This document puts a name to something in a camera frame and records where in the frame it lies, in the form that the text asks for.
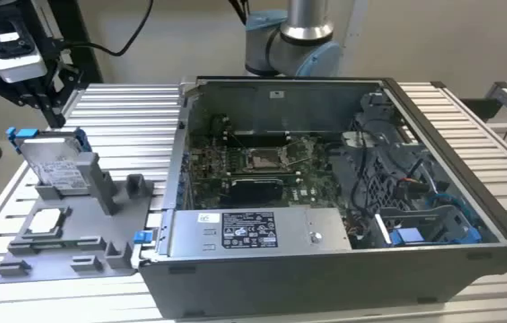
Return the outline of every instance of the white wall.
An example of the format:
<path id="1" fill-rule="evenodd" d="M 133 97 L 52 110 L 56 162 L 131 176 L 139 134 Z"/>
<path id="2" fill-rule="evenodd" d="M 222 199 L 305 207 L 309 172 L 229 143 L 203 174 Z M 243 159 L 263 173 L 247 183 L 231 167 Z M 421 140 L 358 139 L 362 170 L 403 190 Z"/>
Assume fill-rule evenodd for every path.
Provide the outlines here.
<path id="1" fill-rule="evenodd" d="M 286 0 L 251 0 L 253 9 L 285 9 Z M 353 0 L 331 0 L 343 43 Z M 80 0 L 92 41 L 121 49 L 147 0 Z M 185 75 L 241 75 L 245 30 L 227 0 L 158 0 L 130 53 L 96 52 L 107 82 L 175 83 Z M 482 96 L 507 80 L 507 0 L 370 0 L 355 59 L 345 75 L 442 80 L 462 96 Z M 11 126 L 43 127 L 42 114 L 0 98 L 0 139 Z"/>
<path id="2" fill-rule="evenodd" d="M 147 0 L 80 0 L 92 42 L 122 49 L 139 25 Z M 286 9 L 287 1 L 253 0 L 251 9 Z M 345 41 L 353 1 L 331 1 L 337 40 Z M 227 0 L 159 0 L 131 51 L 102 52 L 106 82 L 174 83 L 187 75 L 242 75 L 246 30 Z"/>
<path id="3" fill-rule="evenodd" d="M 443 81 L 482 97 L 507 81 L 507 0 L 370 0 L 346 75 Z"/>

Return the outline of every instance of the warning label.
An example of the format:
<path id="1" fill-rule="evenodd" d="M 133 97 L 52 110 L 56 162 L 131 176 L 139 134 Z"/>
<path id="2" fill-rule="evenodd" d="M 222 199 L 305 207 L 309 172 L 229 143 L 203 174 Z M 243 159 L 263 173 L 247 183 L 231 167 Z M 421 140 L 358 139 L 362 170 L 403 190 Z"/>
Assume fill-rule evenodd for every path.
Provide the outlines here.
<path id="1" fill-rule="evenodd" d="M 278 227 L 273 212 L 223 214 L 223 247 L 277 248 Z"/>

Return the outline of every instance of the label sticker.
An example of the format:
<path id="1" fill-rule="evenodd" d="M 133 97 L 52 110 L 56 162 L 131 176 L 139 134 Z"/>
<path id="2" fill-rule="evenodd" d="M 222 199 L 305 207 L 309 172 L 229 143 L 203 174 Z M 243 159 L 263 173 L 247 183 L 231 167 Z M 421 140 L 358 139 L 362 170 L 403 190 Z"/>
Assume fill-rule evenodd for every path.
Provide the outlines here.
<path id="1" fill-rule="evenodd" d="M 198 222 L 202 223 L 219 223 L 221 213 L 201 213 Z"/>
<path id="2" fill-rule="evenodd" d="M 227 249 L 279 246 L 273 212 L 225 213 L 222 227 L 222 245 Z"/>
<path id="3" fill-rule="evenodd" d="M 39 177 L 44 184 L 59 190 L 87 188 L 87 182 L 74 161 L 43 161 L 36 164 Z"/>

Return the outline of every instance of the gray 3d printed holder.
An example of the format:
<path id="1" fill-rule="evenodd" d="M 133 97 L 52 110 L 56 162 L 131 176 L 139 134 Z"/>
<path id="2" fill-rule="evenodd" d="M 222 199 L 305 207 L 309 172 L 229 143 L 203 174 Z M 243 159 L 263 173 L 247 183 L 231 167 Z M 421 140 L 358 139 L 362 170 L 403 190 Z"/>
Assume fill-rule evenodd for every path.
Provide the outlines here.
<path id="1" fill-rule="evenodd" d="M 146 227 L 154 183 L 142 174 L 115 182 L 99 159 L 84 152 L 76 160 L 90 194 L 62 194 L 52 186 L 36 186 L 40 199 L 0 262 L 0 283 L 137 272 L 134 235 Z"/>

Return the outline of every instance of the circuit board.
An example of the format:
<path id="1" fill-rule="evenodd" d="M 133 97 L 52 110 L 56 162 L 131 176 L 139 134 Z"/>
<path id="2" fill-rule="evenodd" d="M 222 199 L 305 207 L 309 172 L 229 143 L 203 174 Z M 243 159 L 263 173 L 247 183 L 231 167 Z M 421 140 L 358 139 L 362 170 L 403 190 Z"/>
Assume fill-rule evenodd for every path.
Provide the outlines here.
<path id="1" fill-rule="evenodd" d="M 197 209 L 349 207 L 325 143 L 311 135 L 263 140 L 235 135 L 210 142 L 195 138 L 191 187 Z"/>

